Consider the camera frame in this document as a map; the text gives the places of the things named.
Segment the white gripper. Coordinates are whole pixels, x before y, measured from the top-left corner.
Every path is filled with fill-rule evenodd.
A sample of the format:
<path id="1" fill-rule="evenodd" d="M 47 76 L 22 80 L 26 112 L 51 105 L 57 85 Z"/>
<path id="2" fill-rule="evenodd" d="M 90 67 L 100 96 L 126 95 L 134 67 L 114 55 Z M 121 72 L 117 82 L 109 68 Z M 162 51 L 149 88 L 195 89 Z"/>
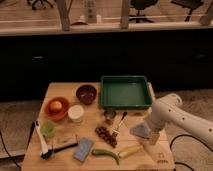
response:
<path id="1" fill-rule="evenodd" d="M 149 137 L 149 144 L 155 145 L 160 137 L 160 131 L 165 128 L 166 120 L 158 110 L 150 108 L 145 118 L 149 129 L 152 131 Z"/>

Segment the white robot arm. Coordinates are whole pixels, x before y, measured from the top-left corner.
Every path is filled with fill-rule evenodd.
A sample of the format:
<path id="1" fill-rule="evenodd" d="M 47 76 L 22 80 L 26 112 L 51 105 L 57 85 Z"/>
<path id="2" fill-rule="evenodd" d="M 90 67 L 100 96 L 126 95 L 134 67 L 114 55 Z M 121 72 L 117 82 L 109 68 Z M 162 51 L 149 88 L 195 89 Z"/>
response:
<path id="1" fill-rule="evenodd" d="M 167 122 L 172 122 L 213 147 L 213 122 L 182 110 L 182 105 L 181 97 L 175 93 L 156 99 L 146 125 L 151 131 L 159 132 Z"/>

